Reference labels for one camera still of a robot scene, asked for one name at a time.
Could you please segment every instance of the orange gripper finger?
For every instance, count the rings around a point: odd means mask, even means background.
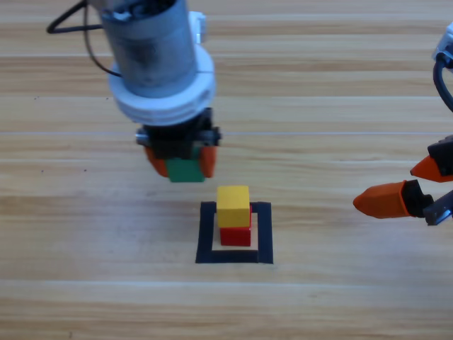
[[[439,167],[431,156],[427,156],[424,160],[415,165],[411,170],[411,175],[438,183],[453,181],[453,175],[442,176],[440,174]]]
[[[144,147],[144,151],[148,156],[149,163],[154,167],[156,172],[163,176],[163,177],[168,177],[168,172],[167,172],[167,167],[165,165],[165,160],[163,159],[157,159],[154,156],[153,149],[150,147]]]
[[[354,199],[354,206],[361,213],[375,218],[411,216],[401,195],[405,183],[372,186]]]
[[[214,176],[217,147],[203,147],[200,153],[200,168],[203,175],[210,179]]]

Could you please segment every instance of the wood grain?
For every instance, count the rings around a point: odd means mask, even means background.
[[[453,131],[430,59],[448,1],[190,1],[224,140],[214,179],[178,185],[81,36],[45,34],[69,6],[0,3],[0,339],[453,337],[451,223],[352,206]],[[200,202],[235,184],[273,204],[273,266],[195,264]]]

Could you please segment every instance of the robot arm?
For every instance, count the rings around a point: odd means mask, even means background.
[[[89,25],[88,6],[98,12],[102,26]],[[201,182],[213,176],[221,135],[213,126],[216,82],[214,62],[201,43],[206,19],[188,12],[185,0],[83,0],[80,26],[102,27],[115,57],[106,70],[119,109],[142,125],[142,145],[158,174],[172,182]],[[58,32],[55,23],[49,33]]]
[[[440,98],[453,111],[453,97],[442,78],[444,68],[453,69],[453,23],[447,27],[436,51],[433,81]],[[428,147],[428,156],[411,170],[411,175],[438,183],[453,181],[453,135]],[[372,186],[354,199],[360,212],[375,218],[419,217],[438,225],[453,215],[453,191],[434,201],[424,195],[418,180]]]

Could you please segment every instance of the black tape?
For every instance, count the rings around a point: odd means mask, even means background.
[[[258,250],[212,250],[215,202],[202,202],[200,231],[195,263],[197,264],[273,264],[272,214],[270,203],[251,203],[258,214]]]
[[[272,207],[270,203],[258,203],[258,262],[274,263],[272,239]]]

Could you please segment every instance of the stacked blocks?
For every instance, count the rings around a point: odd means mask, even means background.
[[[222,246],[251,246],[248,186],[220,186],[217,189],[217,223]]]

